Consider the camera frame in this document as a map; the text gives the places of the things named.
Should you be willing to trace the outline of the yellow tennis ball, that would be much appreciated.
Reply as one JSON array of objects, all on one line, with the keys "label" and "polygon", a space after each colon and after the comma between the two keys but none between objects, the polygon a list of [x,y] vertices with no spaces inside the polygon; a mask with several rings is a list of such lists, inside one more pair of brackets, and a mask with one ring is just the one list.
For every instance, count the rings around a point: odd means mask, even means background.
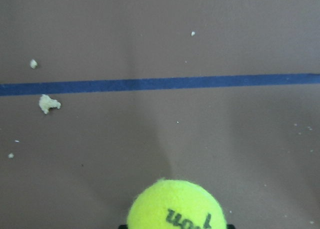
[{"label": "yellow tennis ball", "polygon": [[134,200],[129,229],[226,229],[219,202],[203,187],[185,180],[160,179]]}]

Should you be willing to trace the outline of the foam crumb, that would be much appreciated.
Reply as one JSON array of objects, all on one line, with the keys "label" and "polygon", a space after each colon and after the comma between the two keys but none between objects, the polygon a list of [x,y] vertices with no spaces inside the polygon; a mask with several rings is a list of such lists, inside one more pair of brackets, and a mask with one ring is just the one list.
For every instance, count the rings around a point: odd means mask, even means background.
[{"label": "foam crumb", "polygon": [[61,103],[59,101],[57,101],[56,99],[50,98],[46,94],[41,95],[41,97],[39,98],[38,105],[45,115],[49,113],[50,109],[61,108]]}]

